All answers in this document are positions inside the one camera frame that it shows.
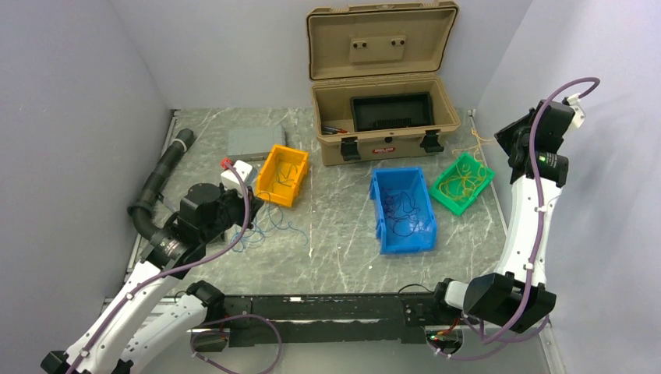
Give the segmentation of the green plastic bin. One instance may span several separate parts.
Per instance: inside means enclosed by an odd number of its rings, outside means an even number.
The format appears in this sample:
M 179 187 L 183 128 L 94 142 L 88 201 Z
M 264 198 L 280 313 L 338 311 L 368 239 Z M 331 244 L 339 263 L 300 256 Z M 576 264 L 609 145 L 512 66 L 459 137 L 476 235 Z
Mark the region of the green plastic bin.
M 431 199 L 461 216 L 491 183 L 495 173 L 470 153 L 462 153 L 436 179 L 428 193 Z

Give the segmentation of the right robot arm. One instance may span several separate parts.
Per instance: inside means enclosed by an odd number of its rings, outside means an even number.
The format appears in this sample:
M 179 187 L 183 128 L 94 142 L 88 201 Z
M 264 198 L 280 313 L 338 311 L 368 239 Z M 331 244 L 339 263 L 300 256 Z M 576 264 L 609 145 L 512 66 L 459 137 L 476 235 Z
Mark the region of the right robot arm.
M 440 283 L 438 305 L 515 333 L 552 312 L 557 296 L 546 289 L 546 243 L 569 171 L 569 160 L 558 150 L 569 128 L 584 119 L 579 103 L 539 103 L 495 133 L 511 168 L 513 206 L 504 249 L 492 273 L 469 283 L 450 278 Z

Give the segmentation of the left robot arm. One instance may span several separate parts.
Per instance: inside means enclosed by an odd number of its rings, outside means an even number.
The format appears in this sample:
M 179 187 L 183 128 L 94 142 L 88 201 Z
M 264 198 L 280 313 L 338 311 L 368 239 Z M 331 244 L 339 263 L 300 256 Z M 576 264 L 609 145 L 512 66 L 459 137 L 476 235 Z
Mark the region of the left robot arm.
M 46 373 L 139 373 L 188 329 L 226 315 L 225 295 L 200 280 L 167 312 L 148 323 L 161 299 L 194 267 L 207 261 L 207 244 L 231 226 L 245 231 L 263 205 L 250 187 L 226 189 L 208 183 L 194 185 L 180 210 L 159 228 L 152 221 L 156 185 L 150 197 L 129 208 L 139 234 L 148 240 L 121 291 L 97 321 L 64 351 L 50 351 L 41 361 Z

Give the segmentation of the orange plastic bin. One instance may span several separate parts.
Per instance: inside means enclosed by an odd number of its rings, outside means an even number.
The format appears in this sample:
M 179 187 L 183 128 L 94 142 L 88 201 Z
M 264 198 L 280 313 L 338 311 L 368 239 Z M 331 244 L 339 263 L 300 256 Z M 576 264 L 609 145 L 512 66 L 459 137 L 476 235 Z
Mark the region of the orange plastic bin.
M 308 170 L 308 152 L 274 145 L 257 176 L 255 193 L 265 201 L 291 208 Z

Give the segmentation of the grey plastic case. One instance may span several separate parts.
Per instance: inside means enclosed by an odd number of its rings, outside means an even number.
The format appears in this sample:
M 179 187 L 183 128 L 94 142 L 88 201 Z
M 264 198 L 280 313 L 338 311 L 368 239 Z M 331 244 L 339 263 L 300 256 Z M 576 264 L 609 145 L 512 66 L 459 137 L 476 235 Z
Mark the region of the grey plastic case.
M 286 145 L 282 125 L 231 129 L 228 133 L 227 157 L 232 161 L 266 160 L 274 145 Z

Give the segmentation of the blue plastic bin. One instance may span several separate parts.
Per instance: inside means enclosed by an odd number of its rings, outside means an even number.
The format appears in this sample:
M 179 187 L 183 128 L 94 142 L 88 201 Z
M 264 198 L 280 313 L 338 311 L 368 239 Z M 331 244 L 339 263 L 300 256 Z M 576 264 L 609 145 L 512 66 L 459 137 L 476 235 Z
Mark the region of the blue plastic bin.
M 373 169 L 369 197 L 381 255 L 434 250 L 437 220 L 420 167 Z

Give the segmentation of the black toolbox tray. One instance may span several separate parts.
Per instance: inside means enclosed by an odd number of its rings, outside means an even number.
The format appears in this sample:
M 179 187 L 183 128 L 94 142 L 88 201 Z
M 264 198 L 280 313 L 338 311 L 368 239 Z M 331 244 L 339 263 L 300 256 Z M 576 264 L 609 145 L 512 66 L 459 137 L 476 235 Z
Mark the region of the black toolbox tray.
M 356 132 L 430 126 L 434 123 L 430 93 L 401 93 L 350 99 Z

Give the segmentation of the tan plastic toolbox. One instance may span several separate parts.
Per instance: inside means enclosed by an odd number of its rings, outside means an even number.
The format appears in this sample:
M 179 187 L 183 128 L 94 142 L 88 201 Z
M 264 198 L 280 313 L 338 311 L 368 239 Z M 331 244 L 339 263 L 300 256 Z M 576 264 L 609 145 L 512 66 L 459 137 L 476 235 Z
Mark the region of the tan plastic toolbox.
M 439 70 L 459 6 L 453 1 L 319 7 L 306 17 L 316 136 L 327 166 L 441 153 L 460 120 Z M 430 93 L 430 126 L 356 132 L 350 99 Z M 348 133 L 324 135 L 321 126 Z

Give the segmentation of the red handled screwdriver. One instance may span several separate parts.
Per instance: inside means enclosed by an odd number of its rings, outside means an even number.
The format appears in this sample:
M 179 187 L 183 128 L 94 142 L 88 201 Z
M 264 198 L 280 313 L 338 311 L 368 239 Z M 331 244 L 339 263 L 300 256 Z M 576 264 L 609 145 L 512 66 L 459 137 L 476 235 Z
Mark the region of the red handled screwdriver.
M 336 128 L 332 126 L 321 126 L 322 133 L 324 135 L 334 135 L 334 134 L 341 134 L 341 133 L 348 133 L 347 130 L 341 129 L 341 128 Z

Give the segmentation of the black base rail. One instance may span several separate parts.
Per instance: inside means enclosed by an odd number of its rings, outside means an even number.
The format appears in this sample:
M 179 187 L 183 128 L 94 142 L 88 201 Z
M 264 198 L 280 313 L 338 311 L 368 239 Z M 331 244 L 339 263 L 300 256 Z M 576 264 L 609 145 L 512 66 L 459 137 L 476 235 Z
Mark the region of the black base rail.
M 227 295 L 204 280 L 178 292 L 206 310 L 199 325 L 210 332 L 199 346 L 230 348 L 258 344 L 398 341 L 424 344 L 427 335 L 454 329 L 460 312 L 443 302 L 444 285 L 433 291 L 325 295 Z

